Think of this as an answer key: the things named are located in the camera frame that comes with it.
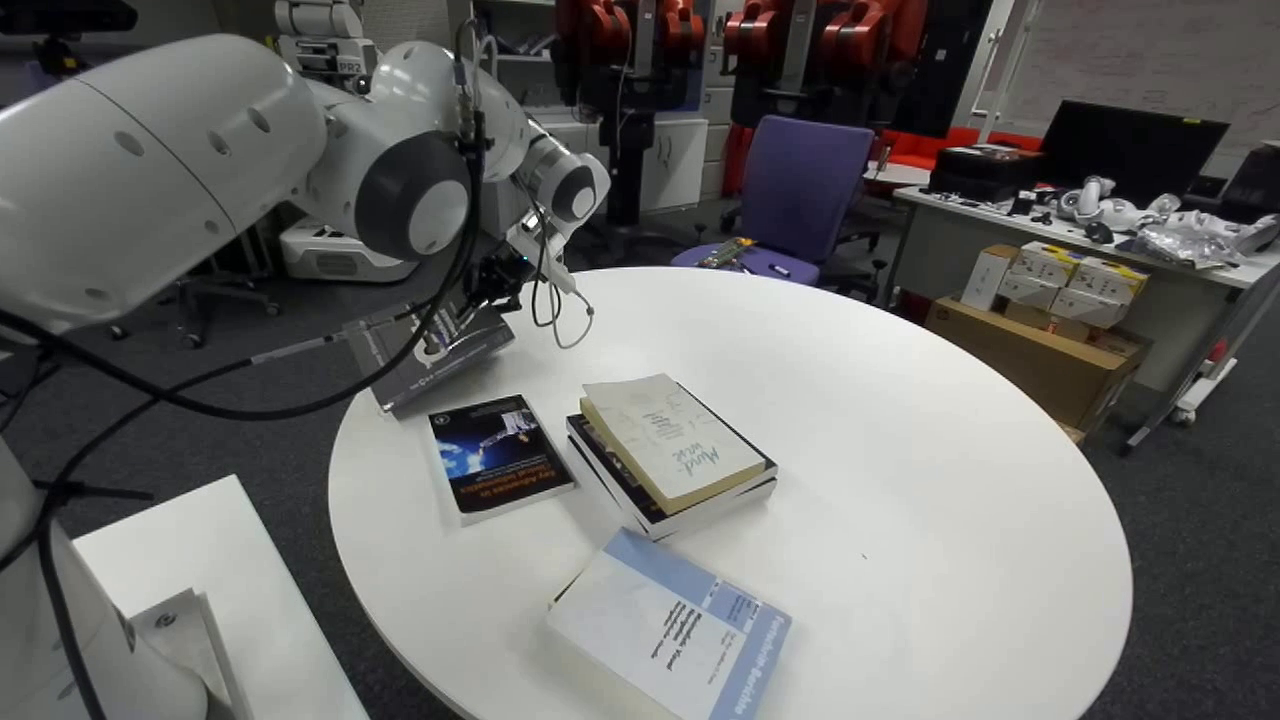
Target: blue book cover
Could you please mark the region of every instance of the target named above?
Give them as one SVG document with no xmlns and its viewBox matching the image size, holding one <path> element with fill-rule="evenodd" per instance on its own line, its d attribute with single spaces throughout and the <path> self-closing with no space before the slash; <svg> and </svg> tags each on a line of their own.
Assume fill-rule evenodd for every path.
<svg viewBox="0 0 1280 720">
<path fill-rule="evenodd" d="M 682 720 L 750 720 L 791 616 L 620 530 L 556 598 L 548 624 Z"/>
</svg>

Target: plastic bag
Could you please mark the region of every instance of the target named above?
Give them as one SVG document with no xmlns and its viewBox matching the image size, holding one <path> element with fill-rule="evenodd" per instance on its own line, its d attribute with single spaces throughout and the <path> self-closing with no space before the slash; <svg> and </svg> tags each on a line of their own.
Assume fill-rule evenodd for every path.
<svg viewBox="0 0 1280 720">
<path fill-rule="evenodd" d="M 1197 270 L 1236 268 L 1244 261 L 1244 256 L 1222 238 L 1187 227 L 1147 225 L 1138 231 L 1133 249 L 1160 258 L 1166 263 L 1187 265 Z"/>
</svg>

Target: chair seat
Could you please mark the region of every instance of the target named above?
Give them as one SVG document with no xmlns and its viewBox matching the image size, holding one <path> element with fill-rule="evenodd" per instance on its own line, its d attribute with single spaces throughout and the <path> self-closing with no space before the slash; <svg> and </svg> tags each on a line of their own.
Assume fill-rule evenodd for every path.
<svg viewBox="0 0 1280 720">
<path fill-rule="evenodd" d="M 672 266 L 676 268 L 694 268 L 698 263 L 703 261 L 708 255 L 716 252 L 716 249 L 721 243 L 712 242 L 708 245 L 699 245 L 676 255 L 671 260 Z M 783 281 L 790 281 L 794 283 L 815 286 L 818 284 L 818 266 L 813 263 L 805 263 L 804 260 L 797 260 L 790 255 L 783 255 L 781 252 L 768 250 L 764 247 L 749 247 L 746 252 L 737 256 L 737 261 L 746 266 L 748 270 L 764 277 L 764 278 L 778 278 Z M 778 273 L 769 265 L 781 268 L 788 273 L 791 277 L 786 277 Z M 732 265 L 722 266 L 721 270 L 737 272 Z"/>
</svg>

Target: monitor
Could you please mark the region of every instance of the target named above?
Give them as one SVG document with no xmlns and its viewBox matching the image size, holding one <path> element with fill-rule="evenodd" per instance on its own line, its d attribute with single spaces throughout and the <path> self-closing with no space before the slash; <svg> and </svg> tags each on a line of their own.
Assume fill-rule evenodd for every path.
<svg viewBox="0 0 1280 720">
<path fill-rule="evenodd" d="M 1228 123 L 1064 100 L 1044 133 L 1039 179 L 1080 187 L 1084 178 L 1116 181 L 1111 193 L 1146 206 L 1162 192 L 1183 196 L 1199 176 Z"/>
</svg>

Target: white box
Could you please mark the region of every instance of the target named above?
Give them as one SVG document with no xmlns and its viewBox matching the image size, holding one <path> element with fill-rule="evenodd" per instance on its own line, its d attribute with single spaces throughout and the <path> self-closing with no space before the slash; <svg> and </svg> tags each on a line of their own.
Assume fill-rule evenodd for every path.
<svg viewBox="0 0 1280 720">
<path fill-rule="evenodd" d="M 1079 290 L 1062 288 L 1048 311 L 1093 327 L 1110 328 L 1124 318 L 1129 306 Z"/>
<path fill-rule="evenodd" d="M 973 264 L 973 273 L 969 275 L 969 284 L 964 287 L 960 302 L 975 310 L 991 310 L 1000 293 L 1000 282 L 1005 279 L 1005 272 L 1018 258 L 1018 249 L 1012 245 L 992 245 L 978 255 L 978 261 Z"/>
<path fill-rule="evenodd" d="M 1066 287 L 1071 274 L 1084 260 L 1084 255 L 1047 242 L 1028 242 L 1018 251 L 1010 273 L 1039 278 L 1056 287 Z"/>
<path fill-rule="evenodd" d="M 1061 290 L 1060 286 L 1048 281 L 1015 275 L 1014 273 L 1005 273 L 1005 279 L 1000 282 L 1000 295 L 1014 302 L 1039 307 L 1041 310 L 1048 310 L 1059 290 Z"/>
<path fill-rule="evenodd" d="M 1101 258 L 1085 258 L 1066 287 L 1129 305 L 1142 292 L 1148 278 L 1151 273 L 1129 265 Z"/>
<path fill-rule="evenodd" d="M 739 507 L 765 500 L 778 487 L 777 466 L 774 465 L 773 475 L 744 483 L 669 515 L 666 520 L 650 523 L 644 512 L 635 506 L 631 497 L 618 487 L 613 474 L 605 470 L 590 446 L 577 434 L 572 423 L 573 418 L 571 415 L 566 420 L 570 443 L 568 451 L 564 454 L 564 464 L 568 466 L 570 474 L 588 495 L 595 498 L 600 507 L 613 515 L 621 527 L 635 530 L 654 542 L 707 527 L 717 518 Z M 771 470 L 765 470 L 765 474 L 769 473 Z"/>
</svg>

